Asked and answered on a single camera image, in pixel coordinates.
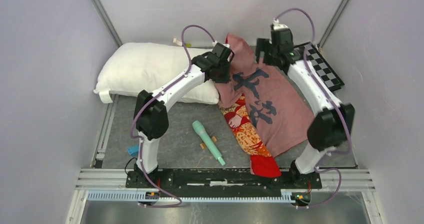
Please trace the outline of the white pillow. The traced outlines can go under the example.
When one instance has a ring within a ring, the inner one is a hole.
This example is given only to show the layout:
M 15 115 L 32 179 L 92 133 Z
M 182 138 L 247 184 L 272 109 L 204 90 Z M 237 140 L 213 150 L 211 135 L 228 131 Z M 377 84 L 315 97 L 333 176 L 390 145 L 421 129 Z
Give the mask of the white pillow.
M 126 43 L 106 61 L 93 90 L 103 103 L 111 94 L 136 97 L 142 90 L 156 90 L 185 71 L 189 58 L 206 49 L 167 46 L 155 43 Z

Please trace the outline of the pink red patterned pillowcase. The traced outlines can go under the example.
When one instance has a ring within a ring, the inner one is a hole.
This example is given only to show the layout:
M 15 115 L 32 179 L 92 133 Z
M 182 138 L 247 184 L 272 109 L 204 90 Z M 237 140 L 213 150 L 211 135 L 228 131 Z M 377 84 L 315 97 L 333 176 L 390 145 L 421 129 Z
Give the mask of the pink red patterned pillowcase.
M 250 157 L 253 175 L 281 175 L 275 157 L 307 139 L 314 114 L 292 84 L 273 66 L 256 61 L 241 37 L 228 34 L 234 51 L 230 81 L 216 83 L 218 106 L 241 149 Z

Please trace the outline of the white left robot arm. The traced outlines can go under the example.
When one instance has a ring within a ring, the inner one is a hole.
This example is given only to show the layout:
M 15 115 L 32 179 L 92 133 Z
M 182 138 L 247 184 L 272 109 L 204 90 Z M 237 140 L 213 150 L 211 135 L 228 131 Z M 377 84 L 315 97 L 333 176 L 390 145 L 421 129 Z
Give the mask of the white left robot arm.
M 216 42 L 213 49 L 189 58 L 189 66 L 164 86 L 139 92 L 130 136 L 139 140 L 137 167 L 138 181 L 144 187 L 157 182 L 158 146 L 169 128 L 168 111 L 185 94 L 209 80 L 217 83 L 230 81 L 230 64 L 235 54 L 229 44 Z

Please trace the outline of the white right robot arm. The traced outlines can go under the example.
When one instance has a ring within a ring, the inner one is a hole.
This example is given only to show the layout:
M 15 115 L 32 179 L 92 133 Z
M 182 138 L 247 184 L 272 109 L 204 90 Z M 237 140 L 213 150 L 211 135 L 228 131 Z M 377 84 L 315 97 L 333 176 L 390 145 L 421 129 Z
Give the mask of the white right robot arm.
M 294 48 L 293 35 L 287 26 L 271 28 L 270 33 L 271 38 L 256 40 L 256 60 L 282 70 L 298 86 L 314 114 L 307 130 L 308 144 L 288 175 L 290 184 L 301 188 L 325 155 L 336 152 L 345 142 L 352 142 L 355 109 L 352 104 L 343 104 L 329 90 L 308 60 L 307 50 Z

